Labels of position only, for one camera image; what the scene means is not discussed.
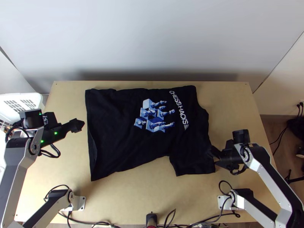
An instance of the chess piece graphic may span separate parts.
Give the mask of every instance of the chess piece graphic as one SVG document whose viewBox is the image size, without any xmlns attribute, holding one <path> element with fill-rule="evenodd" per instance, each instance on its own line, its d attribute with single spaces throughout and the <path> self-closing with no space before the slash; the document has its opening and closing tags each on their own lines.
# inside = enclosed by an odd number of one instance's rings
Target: chess piece graphic
<svg viewBox="0 0 304 228">
<path fill-rule="evenodd" d="M 139 127 L 140 129 L 142 129 L 142 128 L 143 128 L 143 125 L 145 125 L 146 123 L 147 123 L 147 120 L 146 120 L 146 119 L 139 117 L 139 118 L 136 118 L 136 119 L 135 119 L 135 124 L 134 124 L 134 126 L 137 126 L 137 127 Z"/>
<path fill-rule="evenodd" d="M 154 128 L 157 127 L 157 126 L 164 125 L 164 124 L 166 124 L 166 122 L 151 123 L 151 124 L 150 124 L 150 128 L 151 128 L 151 129 L 154 129 Z"/>
<path fill-rule="evenodd" d="M 166 125 L 161 125 L 160 129 L 164 130 L 164 129 L 167 129 L 167 128 L 170 128 L 170 127 L 174 127 L 174 126 L 175 126 L 175 122 L 172 122 L 172 123 L 169 123 L 169 124 L 166 124 Z"/>
<path fill-rule="evenodd" d="M 173 113 L 175 113 L 174 109 L 170 110 L 169 112 L 159 111 L 159 113 L 157 114 L 157 117 L 165 117 L 166 115 L 173 114 Z"/>
<path fill-rule="evenodd" d="M 166 106 L 160 106 L 158 109 L 161 111 L 161 110 L 163 110 L 165 108 L 166 108 Z"/>
<path fill-rule="evenodd" d="M 157 102 L 157 103 L 152 103 L 151 104 L 151 107 L 152 108 L 156 108 L 158 105 L 163 105 L 163 104 L 166 104 L 167 102 L 166 101 L 160 101 L 160 102 Z"/>
<path fill-rule="evenodd" d="M 174 127 L 175 122 L 166 124 L 164 120 L 165 116 L 175 113 L 174 109 L 168 112 L 162 111 L 166 108 L 164 105 L 166 103 L 167 101 L 153 102 L 151 99 L 145 99 L 140 108 L 140 117 L 135 119 L 134 126 L 142 129 L 146 125 L 146 129 L 150 132 L 165 132 L 166 129 Z"/>
<path fill-rule="evenodd" d="M 145 99 L 142 102 L 142 107 L 143 107 L 143 109 L 156 110 L 158 105 L 163 105 L 163 104 L 166 104 L 166 103 L 167 103 L 167 101 L 160 101 L 160 102 L 155 103 L 150 99 Z"/>
<path fill-rule="evenodd" d="M 149 119 L 150 116 L 156 117 L 156 112 L 154 110 L 146 110 L 143 108 L 140 109 L 140 117 Z"/>
</svg>

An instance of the black t-shirt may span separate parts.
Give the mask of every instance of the black t-shirt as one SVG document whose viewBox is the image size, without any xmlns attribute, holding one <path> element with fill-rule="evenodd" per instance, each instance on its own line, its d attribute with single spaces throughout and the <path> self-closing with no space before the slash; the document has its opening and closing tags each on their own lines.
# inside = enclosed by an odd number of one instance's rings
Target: black t-shirt
<svg viewBox="0 0 304 228">
<path fill-rule="evenodd" d="M 215 172 L 195 86 L 90 89 L 85 98 L 92 181 L 163 156 L 177 176 Z"/>
</svg>

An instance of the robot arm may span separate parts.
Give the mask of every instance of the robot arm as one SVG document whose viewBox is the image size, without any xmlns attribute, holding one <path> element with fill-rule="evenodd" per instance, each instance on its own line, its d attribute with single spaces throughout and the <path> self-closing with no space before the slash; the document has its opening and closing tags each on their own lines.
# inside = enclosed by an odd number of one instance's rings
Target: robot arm
<svg viewBox="0 0 304 228">
<path fill-rule="evenodd" d="M 254 198 L 248 189 L 231 189 L 229 196 L 218 197 L 219 207 L 231 196 L 231 204 L 225 204 L 224 210 L 246 210 L 264 227 L 293 228 L 304 226 L 304 208 L 297 195 L 284 178 L 272 166 L 270 156 L 264 147 L 250 143 L 248 130 L 233 132 L 233 140 L 226 142 L 222 151 L 212 148 L 213 155 L 219 159 L 215 162 L 233 175 L 243 173 L 247 168 L 257 172 L 270 190 L 281 210 L 279 214 Z"/>
<path fill-rule="evenodd" d="M 20 117 L 22 129 L 28 137 L 18 131 L 6 144 L 6 168 L 0 184 L 0 227 L 46 227 L 62 209 L 83 210 L 85 197 L 75 196 L 71 189 L 52 190 L 46 203 L 26 223 L 20 225 L 14 221 L 14 217 L 27 169 L 35 162 L 42 147 L 63 139 L 68 131 L 81 131 L 84 122 L 74 119 L 61 125 L 57 123 L 53 112 L 42 114 L 40 109 L 21 112 Z"/>
</svg>

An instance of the white basket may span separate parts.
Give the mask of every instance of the white basket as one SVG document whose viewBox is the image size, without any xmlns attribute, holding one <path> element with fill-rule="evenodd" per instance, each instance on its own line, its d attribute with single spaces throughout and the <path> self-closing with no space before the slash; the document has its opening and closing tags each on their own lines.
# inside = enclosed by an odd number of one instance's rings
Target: white basket
<svg viewBox="0 0 304 228">
<path fill-rule="evenodd" d="M 44 109 L 39 93 L 8 93 L 0 95 L 0 130 L 20 120 L 20 111 Z"/>
</svg>

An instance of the plywood board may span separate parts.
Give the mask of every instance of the plywood board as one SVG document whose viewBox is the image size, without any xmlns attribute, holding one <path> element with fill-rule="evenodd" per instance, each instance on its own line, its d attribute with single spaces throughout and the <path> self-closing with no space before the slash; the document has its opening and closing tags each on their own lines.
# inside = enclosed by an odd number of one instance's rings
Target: plywood board
<svg viewBox="0 0 304 228">
<path fill-rule="evenodd" d="M 196 86 L 199 104 L 209 113 L 209 136 L 214 146 L 223 149 L 226 140 L 232 138 L 232 131 L 249 129 L 251 141 L 270 151 L 247 82 L 57 81 L 52 86 L 45 111 L 55 112 L 61 123 L 73 118 L 86 122 L 86 89 L 161 89 L 185 85 Z M 76 194 L 87 197 L 85 210 L 73 212 L 73 218 L 84 221 L 144 224 L 146 214 L 153 211 L 163 223 L 168 212 L 176 208 L 174 223 L 194 223 L 219 213 L 220 180 L 230 182 L 233 188 L 252 189 L 258 200 L 275 212 L 279 210 L 265 184 L 251 170 L 233 176 L 217 167 L 213 174 L 176 177 L 169 158 L 163 157 L 91 182 L 87 126 L 79 133 L 68 133 L 55 145 L 62 154 L 59 159 L 41 156 L 29 168 L 16 220 L 27 220 L 43 205 L 49 189 L 59 184 L 67 184 Z M 239 219 L 234 216 L 220 219 L 225 223 L 251 221 L 254 219 L 246 212 L 241 212 Z M 66 219 L 58 215 L 53 222 L 66 223 Z"/>
</svg>

